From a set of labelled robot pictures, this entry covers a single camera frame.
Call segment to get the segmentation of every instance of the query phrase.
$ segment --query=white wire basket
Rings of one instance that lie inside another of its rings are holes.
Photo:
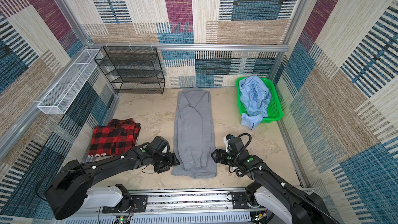
[[[99,49],[84,50],[37,106],[45,114],[65,114],[102,59]]]

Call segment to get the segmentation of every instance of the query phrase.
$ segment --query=black wire shelf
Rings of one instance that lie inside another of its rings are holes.
[[[102,47],[97,65],[118,93],[163,94],[165,78],[156,48]]]

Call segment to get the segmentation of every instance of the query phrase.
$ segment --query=crumpled blue cloth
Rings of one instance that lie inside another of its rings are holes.
[[[262,121],[263,121],[263,115],[261,113],[254,115],[254,116],[248,116],[246,113],[243,112],[242,113],[242,122],[240,124],[243,126],[247,126],[253,130]]]
[[[267,107],[271,101],[271,92],[258,76],[250,76],[239,81],[240,101],[245,106],[247,114],[242,114],[242,125],[252,130],[268,117]]]

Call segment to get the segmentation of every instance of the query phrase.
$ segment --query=beige floor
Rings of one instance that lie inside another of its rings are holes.
[[[181,89],[165,89],[163,95],[122,94],[114,118],[133,118],[141,123],[138,144],[151,142],[160,135],[170,142],[173,151],[174,117],[178,91]],[[250,130],[240,124],[236,88],[213,88],[211,92],[212,113],[214,120],[216,148],[224,148],[222,138],[227,134],[239,135],[247,132],[252,135],[248,147],[250,154],[262,158],[268,166],[292,185],[299,185],[291,158],[282,139],[276,122],[260,124]],[[218,188],[246,187],[252,181],[249,177],[238,178],[235,173],[228,172],[228,167],[217,165],[217,176],[211,179],[192,179],[187,176],[176,177],[171,170],[161,174],[144,174],[141,170],[126,171],[107,178],[97,186],[123,184],[127,189],[182,189],[182,188]]]

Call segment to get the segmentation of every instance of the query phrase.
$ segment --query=red plaid shirt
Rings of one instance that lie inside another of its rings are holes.
[[[132,118],[121,121],[112,119],[105,127],[95,127],[89,157],[123,154],[137,142],[141,125]]]

